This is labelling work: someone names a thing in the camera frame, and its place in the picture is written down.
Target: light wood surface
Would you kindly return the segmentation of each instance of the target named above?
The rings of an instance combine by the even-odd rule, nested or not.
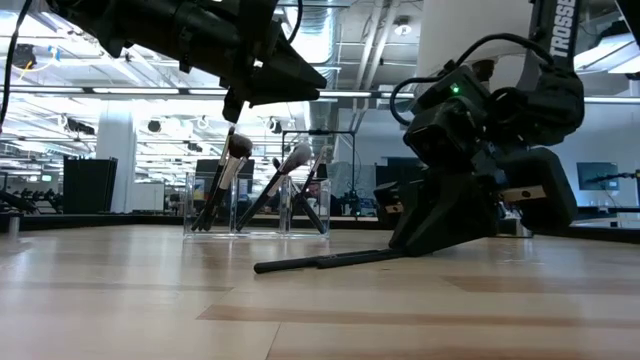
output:
[[[419,259],[255,275],[384,247],[202,241],[123,226],[0,240],[0,359],[640,359],[640,247],[483,239]]]

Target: pipe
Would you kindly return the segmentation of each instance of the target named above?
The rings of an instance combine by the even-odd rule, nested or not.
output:
[[[358,75],[356,76],[356,82],[353,85],[353,90],[360,90],[362,79],[364,78],[364,71],[367,68],[367,62],[369,61],[369,55],[371,55],[371,49],[373,48],[373,41],[376,39],[378,33],[378,24],[380,23],[380,15],[382,14],[382,6],[374,4],[373,13],[371,14],[371,29],[367,34],[367,39],[364,42],[364,49],[362,50],[362,57],[360,58],[360,66],[358,67]]]
[[[373,54],[373,59],[371,60],[371,68],[369,69],[369,73],[367,74],[367,80],[364,83],[364,90],[371,89],[373,78],[376,76],[376,72],[378,71],[380,58],[382,57],[382,52],[384,51],[384,47],[387,44],[387,39],[389,38],[389,33],[391,32],[391,27],[393,26],[393,22],[396,19],[396,14],[398,14],[399,7],[400,0],[391,1],[391,6],[389,6],[389,11],[387,12],[387,20],[384,24],[382,34],[380,35],[380,40],[378,40],[378,44],[376,45],[376,51]]]

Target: ceiling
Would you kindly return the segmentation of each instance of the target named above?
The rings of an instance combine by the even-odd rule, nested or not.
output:
[[[281,1],[282,5],[292,3],[295,2]],[[373,29],[382,29],[388,10],[385,8],[382,11],[382,21],[376,26],[372,24],[371,15],[374,7],[380,6],[382,1],[334,0],[305,3],[319,6],[309,7],[309,11],[306,11],[294,47],[330,79],[334,89],[353,89],[361,65],[366,35]],[[8,10],[0,12],[0,57],[6,58],[6,49],[15,24],[15,10],[21,6],[21,2],[4,0],[0,1],[0,4]],[[389,33],[380,61],[383,65],[377,68],[373,76],[372,88],[397,84],[414,75],[422,6],[422,1],[400,2],[396,17],[407,17],[411,32],[405,35],[398,35],[394,31]],[[585,16],[597,17],[611,12],[614,7],[614,0],[590,0],[585,8]],[[285,20],[285,23],[291,22],[295,19],[295,11],[292,10],[295,8],[283,6],[278,9],[276,16]],[[175,60],[137,45],[123,51],[120,58],[111,58],[91,36],[48,12],[32,12],[23,24],[20,34],[19,43],[34,45],[37,65],[33,71],[26,72],[14,68],[13,85],[94,88],[219,86],[216,76],[197,69],[190,74],[182,73],[178,70]],[[597,93],[612,91],[609,89],[617,91],[616,87],[624,83],[621,77],[615,76],[600,75],[594,79],[585,79],[585,83],[587,88],[593,88]],[[68,119],[72,119],[99,131],[101,106],[99,98],[14,95],[3,136],[69,141],[4,141],[4,157],[36,157],[46,159],[40,162],[55,163],[60,161],[62,155],[92,156],[95,153],[96,137],[70,132],[66,125]],[[318,120],[321,118],[316,116],[321,112],[318,109],[323,109],[323,106],[330,109],[336,104],[284,103],[246,109],[239,121],[238,131],[250,136],[256,143],[264,144],[262,150],[257,152],[258,156],[279,155],[282,136],[270,130],[273,120],[279,121],[285,130],[349,128],[354,118],[353,113],[338,116],[338,111],[335,111],[328,118]],[[197,157],[215,157],[219,154],[220,143],[229,127],[229,123],[220,115],[220,100],[163,99],[161,96],[151,96],[148,99],[132,100],[131,107],[139,121],[138,173],[141,177],[169,174],[165,176],[166,179],[180,180],[179,177],[184,171],[194,169]],[[382,136],[393,129],[395,136],[395,132],[401,131],[386,110],[369,110],[364,119],[381,119],[367,123],[363,128],[365,133]],[[149,131],[147,125],[150,120],[160,121],[162,131]],[[77,138],[82,141],[74,142],[73,139]],[[175,140],[198,143],[202,152],[190,151],[186,144],[179,141],[176,143]],[[153,166],[149,165],[149,161],[155,162]],[[32,162],[12,162],[9,167],[4,168],[20,169],[34,166],[41,165],[33,165]]]

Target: brush bristles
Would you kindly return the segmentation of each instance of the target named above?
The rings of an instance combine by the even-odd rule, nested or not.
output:
[[[249,138],[242,135],[233,134],[229,139],[229,156],[236,159],[248,157],[253,150],[253,143]]]
[[[298,144],[282,165],[282,172],[288,174],[311,159],[311,147],[307,143]]]

